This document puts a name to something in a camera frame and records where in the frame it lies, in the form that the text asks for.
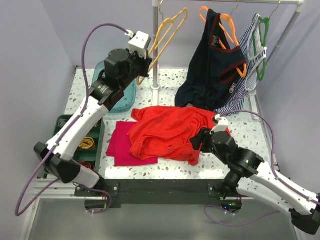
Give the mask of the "yellow hanger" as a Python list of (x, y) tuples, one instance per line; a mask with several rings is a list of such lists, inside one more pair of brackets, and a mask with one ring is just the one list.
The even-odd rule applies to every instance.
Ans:
[(184, 25), (188, 16), (189, 9), (187, 7), (184, 7), (174, 16), (162, 19), (161, 24), (159, 24), (160, 30), (156, 34), (156, 40), (158, 41), (158, 43), (155, 43), (153, 40), (152, 46), (148, 52), (149, 55), (152, 56), (152, 62), (147, 72), (148, 74), (150, 73), (150, 71), (153, 71), (153, 67), (156, 65), (156, 61), (158, 61), (159, 63), (160, 57), (163, 55), (181, 27)]

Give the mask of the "red tank top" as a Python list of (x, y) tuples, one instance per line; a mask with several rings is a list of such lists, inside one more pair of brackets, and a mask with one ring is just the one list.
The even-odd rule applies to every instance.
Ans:
[(132, 144), (129, 152), (142, 161), (157, 157), (196, 166), (200, 151), (193, 148), (190, 139), (202, 128), (212, 129), (215, 116), (196, 107), (135, 108), (131, 117), (137, 123), (127, 133)]

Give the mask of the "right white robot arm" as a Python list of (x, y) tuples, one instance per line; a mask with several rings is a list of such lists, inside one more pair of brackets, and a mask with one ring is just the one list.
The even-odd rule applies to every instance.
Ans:
[(229, 168), (215, 190), (224, 196), (236, 194), (251, 197), (283, 212), (292, 224), (309, 235), (320, 228), (320, 197), (287, 179), (274, 174), (271, 165), (257, 153), (239, 147), (227, 132), (211, 133), (202, 128), (190, 139), (192, 147), (212, 153)]

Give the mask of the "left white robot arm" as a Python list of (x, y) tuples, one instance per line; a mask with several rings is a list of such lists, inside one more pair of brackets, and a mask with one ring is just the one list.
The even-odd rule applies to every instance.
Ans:
[(126, 88), (138, 77), (148, 76), (152, 58), (128, 49), (112, 50), (104, 69), (88, 90), (78, 110), (47, 143), (38, 142), (34, 152), (45, 166), (63, 183), (83, 185), (92, 196), (104, 190), (102, 177), (77, 163), (73, 156), (81, 141), (94, 125), (107, 115), (125, 95)]

